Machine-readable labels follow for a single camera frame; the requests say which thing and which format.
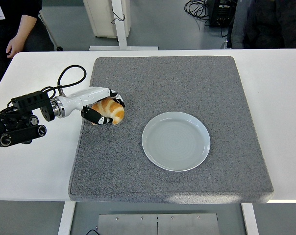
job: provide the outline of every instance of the white table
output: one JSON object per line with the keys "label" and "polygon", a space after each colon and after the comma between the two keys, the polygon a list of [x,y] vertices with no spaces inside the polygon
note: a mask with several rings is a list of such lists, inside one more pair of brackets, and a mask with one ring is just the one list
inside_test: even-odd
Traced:
{"label": "white table", "polygon": [[[274,187],[270,202],[296,202],[296,49],[22,52],[14,57],[0,83],[0,111],[11,98],[55,86],[62,70],[72,64],[83,66],[87,78],[65,88],[67,95],[89,86],[98,57],[182,55],[234,57]],[[62,84],[82,76],[80,69],[70,69]],[[80,111],[51,122],[45,121],[39,109],[34,114],[47,127],[43,138],[29,145],[0,147],[0,200],[69,201]]]}

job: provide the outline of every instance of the gray felt mat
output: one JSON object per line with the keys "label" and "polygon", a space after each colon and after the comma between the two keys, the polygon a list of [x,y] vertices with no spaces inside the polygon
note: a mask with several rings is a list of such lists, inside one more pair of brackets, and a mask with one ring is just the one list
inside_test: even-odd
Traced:
{"label": "gray felt mat", "polygon": [[[83,120],[71,200],[199,204],[271,199],[273,187],[232,57],[98,58],[91,86],[118,91],[125,117],[116,126]],[[163,170],[142,149],[145,125],[169,111],[195,116],[209,132],[209,155],[192,170]]]}

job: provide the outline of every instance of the metal plate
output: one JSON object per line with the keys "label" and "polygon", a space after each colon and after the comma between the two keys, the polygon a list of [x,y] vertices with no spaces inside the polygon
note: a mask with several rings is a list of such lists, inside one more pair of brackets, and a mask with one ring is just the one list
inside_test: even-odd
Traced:
{"label": "metal plate", "polygon": [[220,235],[217,214],[159,214],[158,235]]}
{"label": "metal plate", "polygon": [[99,215],[98,231],[101,235],[157,235],[155,214]]}
{"label": "metal plate", "polygon": [[220,235],[217,214],[100,215],[101,235]]}

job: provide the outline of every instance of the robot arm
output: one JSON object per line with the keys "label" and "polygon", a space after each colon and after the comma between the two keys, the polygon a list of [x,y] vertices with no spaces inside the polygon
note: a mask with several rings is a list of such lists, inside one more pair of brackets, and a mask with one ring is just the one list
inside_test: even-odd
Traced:
{"label": "robot arm", "polygon": [[82,110],[83,107],[94,104],[107,97],[113,98],[117,103],[125,107],[121,96],[117,92],[104,87],[89,87],[69,95],[68,97],[56,96],[50,101],[55,116],[65,118],[70,115],[73,110]]}
{"label": "robot arm", "polygon": [[41,109],[47,121],[54,120],[55,117],[65,118],[77,109],[82,110],[83,118],[98,123],[103,117],[87,106],[107,97],[111,97],[125,107],[117,92],[103,87],[89,87],[68,97],[60,95],[49,98],[46,92],[37,91],[11,99],[13,106],[0,112],[0,146],[31,143],[33,139],[44,136],[47,131],[46,127],[39,125],[38,118],[32,113],[32,110],[38,108]]}

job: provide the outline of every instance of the table leg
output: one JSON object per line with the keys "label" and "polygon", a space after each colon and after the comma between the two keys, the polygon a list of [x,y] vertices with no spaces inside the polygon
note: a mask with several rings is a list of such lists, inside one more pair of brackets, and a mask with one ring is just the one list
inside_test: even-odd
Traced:
{"label": "table leg", "polygon": [[71,232],[72,219],[76,202],[65,202],[62,212],[58,235],[69,235]]}

